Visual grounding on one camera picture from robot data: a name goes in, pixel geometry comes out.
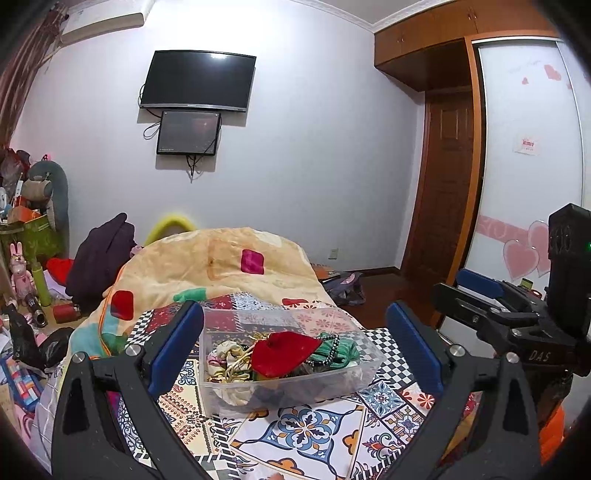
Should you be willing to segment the grey plush toy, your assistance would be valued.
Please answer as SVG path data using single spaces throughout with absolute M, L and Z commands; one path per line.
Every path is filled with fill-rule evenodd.
M 62 167 L 50 160 L 33 164 L 23 183 L 21 195 L 47 216 L 52 228 L 57 232 L 69 228 L 68 183 Z

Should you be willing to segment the wooden overhead cabinet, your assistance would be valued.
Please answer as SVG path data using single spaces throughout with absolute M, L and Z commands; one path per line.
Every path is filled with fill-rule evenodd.
M 532 1 L 453 1 L 375 34 L 375 67 L 417 92 L 472 84 L 467 39 L 559 36 Z

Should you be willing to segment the clear plastic storage box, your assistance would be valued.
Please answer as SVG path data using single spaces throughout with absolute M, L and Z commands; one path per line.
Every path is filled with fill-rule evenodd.
M 385 361 L 342 309 L 204 309 L 198 388 L 209 415 L 315 404 L 370 385 Z

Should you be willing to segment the small wall monitor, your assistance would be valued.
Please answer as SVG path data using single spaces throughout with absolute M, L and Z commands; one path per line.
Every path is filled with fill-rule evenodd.
M 156 153 L 214 156 L 221 131 L 221 113 L 196 110 L 163 111 Z

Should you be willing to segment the beige fleece blanket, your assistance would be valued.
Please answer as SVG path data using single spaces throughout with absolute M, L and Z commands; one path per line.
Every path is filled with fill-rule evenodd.
M 246 292 L 274 305 L 283 299 L 334 303 L 293 241 L 249 227 L 184 232 L 145 246 L 120 268 L 101 303 L 74 330 L 65 359 L 78 351 L 111 356 L 143 312 L 195 288 L 204 289 L 206 299 Z

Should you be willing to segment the green cardboard box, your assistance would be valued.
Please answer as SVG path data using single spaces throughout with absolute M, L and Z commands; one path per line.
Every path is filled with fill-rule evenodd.
M 1 225 L 1 247 L 6 262 L 10 260 L 10 245 L 20 242 L 23 256 L 28 264 L 41 263 L 63 252 L 61 235 L 50 225 L 43 215 L 26 223 L 16 222 Z

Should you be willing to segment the white air conditioner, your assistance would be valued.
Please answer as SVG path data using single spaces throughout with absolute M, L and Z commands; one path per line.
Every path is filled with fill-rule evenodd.
M 103 34 L 142 27 L 155 0 L 84 1 L 72 6 L 60 35 L 69 46 Z

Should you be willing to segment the red fabric pouch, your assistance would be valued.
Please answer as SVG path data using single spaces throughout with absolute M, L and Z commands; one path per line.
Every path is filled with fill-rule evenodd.
M 253 345 L 250 365 L 263 377 L 281 378 L 303 364 L 319 344 L 315 338 L 297 332 L 272 333 Z

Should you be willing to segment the green knitted cloth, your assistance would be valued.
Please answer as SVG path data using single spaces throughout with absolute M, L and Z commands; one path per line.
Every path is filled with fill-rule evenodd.
M 338 334 L 322 333 L 315 340 L 321 342 L 315 352 L 305 360 L 305 364 L 315 371 L 344 369 L 360 360 L 361 355 L 356 341 Z

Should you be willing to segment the black knitted pouch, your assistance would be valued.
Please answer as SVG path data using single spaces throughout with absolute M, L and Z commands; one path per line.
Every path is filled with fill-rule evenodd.
M 300 375 L 254 383 L 247 406 L 252 409 L 276 409 L 329 399 L 314 375 Z

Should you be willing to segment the green bottle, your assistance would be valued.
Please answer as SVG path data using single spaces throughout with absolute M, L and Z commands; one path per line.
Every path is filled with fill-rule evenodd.
M 35 261 L 31 265 L 31 274 L 34 280 L 35 288 L 37 291 L 37 297 L 39 299 L 40 304 L 43 307 L 48 307 L 51 305 L 51 295 L 49 293 L 45 276 L 43 273 L 43 268 L 38 261 Z

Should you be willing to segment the grey backpack on floor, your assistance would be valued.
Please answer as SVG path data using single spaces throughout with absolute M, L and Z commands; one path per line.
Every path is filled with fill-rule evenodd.
M 360 306 L 366 303 L 360 272 L 342 272 L 338 277 L 322 281 L 325 292 L 339 307 Z

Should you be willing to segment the large wall television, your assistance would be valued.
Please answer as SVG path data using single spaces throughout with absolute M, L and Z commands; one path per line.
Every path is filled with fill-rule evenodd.
M 256 57 L 204 50 L 158 50 L 143 85 L 145 109 L 245 112 Z

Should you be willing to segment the white heart wardrobe door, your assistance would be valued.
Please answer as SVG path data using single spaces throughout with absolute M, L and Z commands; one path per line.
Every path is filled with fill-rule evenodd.
M 548 220 L 590 205 L 590 75 L 562 40 L 473 43 L 484 101 L 484 172 L 466 268 L 538 292 Z

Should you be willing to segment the pink rabbit figurine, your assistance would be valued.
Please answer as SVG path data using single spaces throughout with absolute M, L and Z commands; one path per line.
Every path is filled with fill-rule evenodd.
M 9 267 L 11 271 L 11 286 L 19 301 L 24 301 L 28 295 L 36 294 L 36 287 L 32 274 L 27 269 L 27 262 L 23 255 L 21 242 L 10 244 Z

